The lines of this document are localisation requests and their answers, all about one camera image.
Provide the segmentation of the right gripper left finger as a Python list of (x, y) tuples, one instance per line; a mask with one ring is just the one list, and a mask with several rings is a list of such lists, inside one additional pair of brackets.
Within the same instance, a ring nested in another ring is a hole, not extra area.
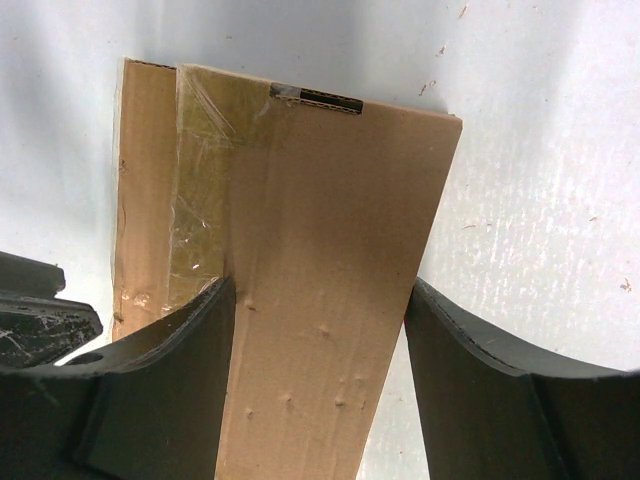
[(65, 365), (3, 368), (2, 477), (213, 478), (235, 309), (222, 278)]

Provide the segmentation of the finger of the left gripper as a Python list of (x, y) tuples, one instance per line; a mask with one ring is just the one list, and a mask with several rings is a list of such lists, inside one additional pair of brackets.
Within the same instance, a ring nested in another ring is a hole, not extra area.
[(1, 254), (1, 365), (50, 364), (103, 332), (88, 304), (64, 300), (64, 271), (33, 259)]

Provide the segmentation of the brown cardboard express box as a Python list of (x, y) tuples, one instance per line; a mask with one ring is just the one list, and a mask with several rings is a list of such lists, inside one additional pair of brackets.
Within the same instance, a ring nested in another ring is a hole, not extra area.
[(128, 59), (113, 335), (236, 287), (219, 479), (352, 479), (461, 136), (454, 115)]

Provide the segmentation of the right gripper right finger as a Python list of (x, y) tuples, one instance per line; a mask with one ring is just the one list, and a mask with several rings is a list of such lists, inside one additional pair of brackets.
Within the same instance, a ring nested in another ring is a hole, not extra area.
[(533, 345), (417, 280), (405, 313), (434, 479), (635, 479), (639, 375)]

